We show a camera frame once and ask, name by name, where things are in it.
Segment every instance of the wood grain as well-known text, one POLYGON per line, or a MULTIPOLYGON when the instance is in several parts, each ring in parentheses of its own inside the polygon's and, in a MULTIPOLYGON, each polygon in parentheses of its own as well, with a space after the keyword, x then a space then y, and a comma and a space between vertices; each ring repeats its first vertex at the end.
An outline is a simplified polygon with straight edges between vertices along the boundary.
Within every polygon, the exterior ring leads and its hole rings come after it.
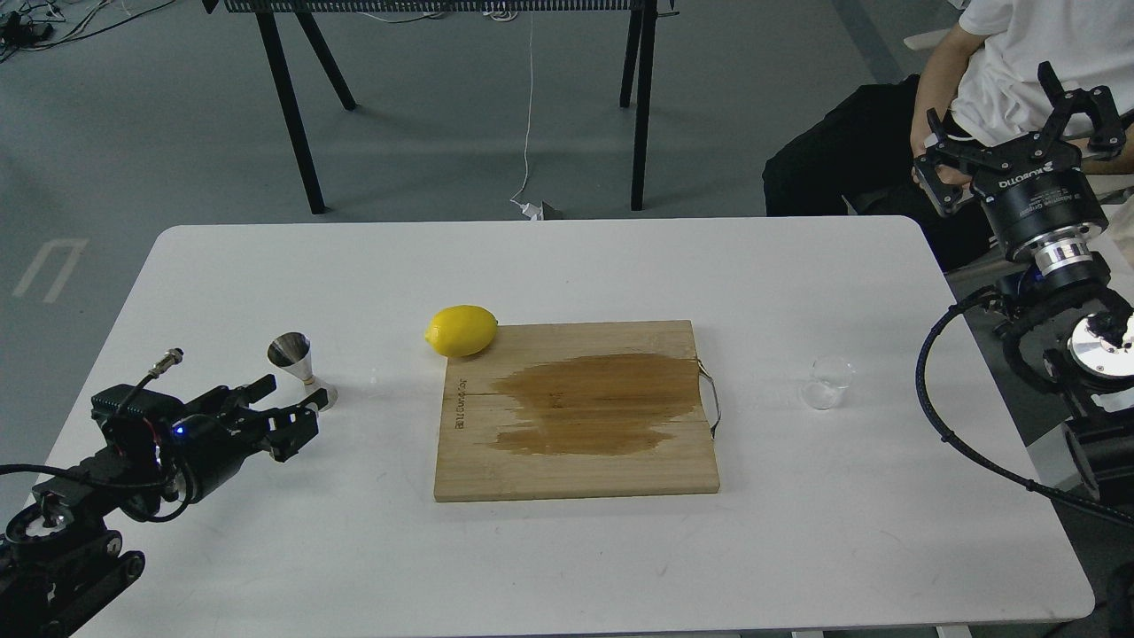
POLYGON ((716 493, 689 322, 501 326, 446 369, 440 502, 716 493))

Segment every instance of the metal connector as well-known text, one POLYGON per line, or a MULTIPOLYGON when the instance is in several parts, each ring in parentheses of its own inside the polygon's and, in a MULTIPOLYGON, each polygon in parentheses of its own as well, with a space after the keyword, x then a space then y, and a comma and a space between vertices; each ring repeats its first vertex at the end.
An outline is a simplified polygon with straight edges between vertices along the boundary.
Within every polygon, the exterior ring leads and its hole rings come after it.
POLYGON ((153 368, 150 368, 150 376, 156 380, 170 368, 180 364, 183 359, 185 359, 185 352, 181 349, 167 350, 166 356, 154 364, 153 368))

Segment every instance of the white t-shirt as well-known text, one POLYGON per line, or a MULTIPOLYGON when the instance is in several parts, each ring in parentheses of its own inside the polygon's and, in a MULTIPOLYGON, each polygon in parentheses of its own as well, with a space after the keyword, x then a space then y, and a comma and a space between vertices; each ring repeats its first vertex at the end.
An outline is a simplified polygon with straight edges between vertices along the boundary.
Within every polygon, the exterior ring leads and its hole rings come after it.
MULTIPOLYGON (((1051 102, 1036 68, 1044 60, 1064 88, 1106 85, 1119 113, 1134 109, 1134 0, 972 0, 959 24, 989 37, 949 110, 985 146, 1043 128, 1051 102)), ((1090 130, 1077 114, 1066 135, 1090 130)))

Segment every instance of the white table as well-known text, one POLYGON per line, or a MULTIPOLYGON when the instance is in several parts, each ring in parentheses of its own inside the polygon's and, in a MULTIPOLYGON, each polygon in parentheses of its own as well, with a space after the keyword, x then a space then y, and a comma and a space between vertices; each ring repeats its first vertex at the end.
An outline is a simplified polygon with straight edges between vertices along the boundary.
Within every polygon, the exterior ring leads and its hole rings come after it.
MULTIPOLYGON (((142 579, 81 637, 449 637, 1060 620, 1091 588, 1051 505, 942 444, 916 351, 953 301, 899 218, 178 227, 163 233, 49 462, 101 446, 92 394, 183 400, 274 369, 289 331, 337 384, 320 435, 180 519, 112 517, 142 579), (725 415, 717 495, 434 503, 445 360, 421 334, 475 303, 502 324, 691 318, 725 415), (844 407, 805 408, 819 355, 844 407)), ((972 337, 930 392, 974 448, 1034 476, 972 337)), ((259 407, 302 397, 280 390, 259 407)))

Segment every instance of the lemon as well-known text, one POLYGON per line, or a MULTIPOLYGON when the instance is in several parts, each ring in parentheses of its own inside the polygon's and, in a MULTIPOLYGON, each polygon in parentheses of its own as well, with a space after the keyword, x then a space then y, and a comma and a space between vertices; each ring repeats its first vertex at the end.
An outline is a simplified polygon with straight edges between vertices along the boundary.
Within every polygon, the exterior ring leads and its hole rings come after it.
POLYGON ((497 321, 479 305, 454 305, 433 315, 425 341, 443 357, 468 357, 488 348, 496 338, 497 321))

